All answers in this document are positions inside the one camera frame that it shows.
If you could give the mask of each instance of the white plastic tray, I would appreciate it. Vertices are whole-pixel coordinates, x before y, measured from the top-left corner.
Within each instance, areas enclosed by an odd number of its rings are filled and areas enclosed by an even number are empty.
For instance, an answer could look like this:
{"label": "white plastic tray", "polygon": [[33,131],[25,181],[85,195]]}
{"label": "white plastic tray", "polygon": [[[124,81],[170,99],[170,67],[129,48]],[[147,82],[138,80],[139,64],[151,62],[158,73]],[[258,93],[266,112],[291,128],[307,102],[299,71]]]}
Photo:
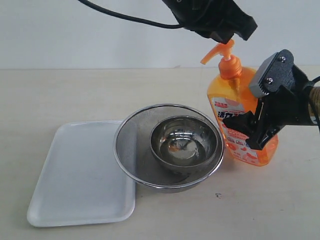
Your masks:
{"label": "white plastic tray", "polygon": [[61,126],[27,212],[35,227],[119,222],[135,208],[135,183],[119,168],[113,141],[121,121]]}

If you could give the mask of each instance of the bowl rim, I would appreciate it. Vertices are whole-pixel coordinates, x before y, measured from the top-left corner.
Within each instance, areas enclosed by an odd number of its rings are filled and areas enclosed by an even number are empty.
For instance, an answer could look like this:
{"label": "bowl rim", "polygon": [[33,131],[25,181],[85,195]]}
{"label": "bowl rim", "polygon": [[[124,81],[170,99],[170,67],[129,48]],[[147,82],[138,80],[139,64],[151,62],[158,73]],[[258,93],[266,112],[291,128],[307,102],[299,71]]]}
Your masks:
{"label": "bowl rim", "polygon": [[160,160],[162,163],[166,164],[166,165],[169,165],[169,166],[172,166],[172,167],[176,167],[176,168],[183,168],[183,169],[192,169],[192,168],[196,168],[198,166],[201,166],[205,163],[207,163],[208,161],[212,160],[212,156],[215,154],[215,152],[217,151],[217,148],[218,148],[218,137],[217,135],[214,135],[215,136],[215,140],[216,140],[216,145],[215,145],[215,148],[212,152],[212,154],[207,157],[204,161],[198,163],[198,164],[195,164],[195,165],[188,165],[188,166],[180,166],[180,165],[176,165],[176,164],[172,164],[172,163],[169,163],[165,160],[163,160],[157,153],[156,151],[154,150],[153,148],[153,144],[152,144],[152,136],[153,136],[153,133],[154,131],[156,130],[156,128],[158,126],[160,126],[161,124],[163,124],[165,121],[168,121],[168,120],[175,120],[175,119],[179,119],[179,118],[187,118],[187,119],[195,119],[201,123],[203,123],[204,125],[206,125],[213,133],[214,133],[214,130],[212,129],[212,127],[210,127],[205,121],[199,119],[198,117],[194,117],[194,116],[189,116],[189,115],[175,115],[175,116],[170,116],[170,117],[167,117],[165,118],[164,120],[158,122],[155,127],[152,129],[151,133],[150,133],[150,138],[149,138],[149,146],[150,146],[150,149],[152,151],[152,154],[154,154],[154,156]]}
{"label": "bowl rim", "polygon": [[[208,171],[206,174],[204,174],[203,176],[197,178],[196,180],[194,181],[191,181],[191,182],[188,182],[188,183],[184,183],[184,184],[175,184],[175,185],[162,185],[162,184],[155,184],[155,183],[151,183],[151,182],[147,182],[147,181],[144,181],[136,176],[134,176],[133,174],[131,174],[124,166],[123,164],[121,163],[120,159],[119,159],[119,156],[118,156],[118,153],[117,153],[117,139],[118,139],[118,136],[119,136],[119,133],[121,131],[121,129],[123,128],[123,126],[130,120],[132,119],[134,116],[146,111],[146,110],[149,110],[149,109],[153,109],[153,108],[159,108],[159,107],[178,107],[178,108],[184,108],[184,109],[187,109],[187,110],[191,110],[201,116],[203,116],[204,118],[206,118],[212,125],[214,125],[214,127],[216,128],[217,130],[217,133],[218,133],[218,136],[221,140],[221,153],[220,153],[220,156],[219,156],[219,161],[217,162],[216,165],[214,165],[214,167],[212,168],[211,171]],[[218,125],[212,121],[212,119],[207,116],[206,114],[200,112],[199,110],[193,108],[193,107],[190,107],[190,106],[187,106],[187,105],[183,105],[183,104],[176,104],[176,103],[159,103],[159,104],[153,104],[153,105],[149,105],[149,106],[146,106],[146,107],[143,107],[143,108],[140,108],[139,110],[131,113],[127,118],[125,118],[123,120],[123,122],[120,124],[120,126],[118,127],[118,129],[116,130],[115,132],[115,135],[114,135],[114,140],[113,140],[113,154],[114,154],[114,157],[115,157],[115,160],[117,162],[117,164],[119,165],[119,167],[121,168],[121,170],[127,175],[129,176],[131,179],[133,179],[136,183],[139,183],[139,184],[142,184],[144,186],[148,186],[148,187],[151,187],[151,188],[154,188],[154,189],[163,189],[163,190],[170,190],[170,189],[182,189],[182,188],[188,188],[188,187],[191,187],[191,186],[194,186],[194,185],[197,185],[199,183],[201,183],[202,181],[204,181],[205,179],[207,179],[208,177],[210,177],[221,165],[223,159],[224,159],[224,154],[225,153],[225,140],[222,136],[222,133],[218,127]]]}

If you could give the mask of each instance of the white wall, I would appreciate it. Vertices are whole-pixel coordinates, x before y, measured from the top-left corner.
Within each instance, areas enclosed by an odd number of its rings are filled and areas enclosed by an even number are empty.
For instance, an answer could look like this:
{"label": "white wall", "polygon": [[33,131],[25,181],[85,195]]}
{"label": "white wall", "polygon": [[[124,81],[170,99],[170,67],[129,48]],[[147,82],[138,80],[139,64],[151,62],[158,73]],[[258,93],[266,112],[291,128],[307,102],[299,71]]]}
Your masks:
{"label": "white wall", "polygon": [[[161,0],[92,0],[112,10],[176,24]],[[320,1],[236,0],[258,23],[234,53],[258,66],[289,49],[300,65],[320,65]],[[106,16],[77,0],[1,0],[0,69],[200,67],[216,44],[185,29],[161,29]],[[216,66],[220,57],[209,66]]]}

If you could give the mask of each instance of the pump dispenser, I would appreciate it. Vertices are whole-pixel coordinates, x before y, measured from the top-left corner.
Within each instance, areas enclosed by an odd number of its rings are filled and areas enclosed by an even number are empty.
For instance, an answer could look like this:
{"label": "pump dispenser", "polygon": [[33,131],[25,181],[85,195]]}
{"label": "pump dispenser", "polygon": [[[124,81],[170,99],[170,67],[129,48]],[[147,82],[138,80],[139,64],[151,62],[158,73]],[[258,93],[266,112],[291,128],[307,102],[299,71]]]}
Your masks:
{"label": "pump dispenser", "polygon": [[271,161],[277,150],[278,136],[274,136],[263,150],[253,150],[246,143],[248,138],[246,135],[227,128],[223,123],[226,118],[249,111],[255,113],[258,104],[258,99],[249,89],[256,70],[242,66],[241,60],[232,54],[234,45],[232,39],[227,44],[218,43],[201,60],[205,65],[214,56],[219,54],[223,56],[218,65],[220,74],[210,83],[207,97],[231,155],[243,162],[264,166]]}

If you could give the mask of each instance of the screw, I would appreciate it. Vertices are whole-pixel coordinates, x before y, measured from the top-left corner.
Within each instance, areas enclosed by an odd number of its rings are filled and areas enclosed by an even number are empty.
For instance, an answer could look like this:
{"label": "screw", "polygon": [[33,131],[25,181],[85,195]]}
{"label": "screw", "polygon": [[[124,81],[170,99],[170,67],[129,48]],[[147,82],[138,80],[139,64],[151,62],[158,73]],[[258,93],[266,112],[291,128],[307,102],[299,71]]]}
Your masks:
{"label": "screw", "polygon": [[285,56],[281,56],[279,57],[279,61],[284,63],[286,61],[286,57]]}
{"label": "screw", "polygon": [[272,84],[274,82],[274,80],[271,77],[268,77],[268,78],[265,79],[265,82],[267,84]]}

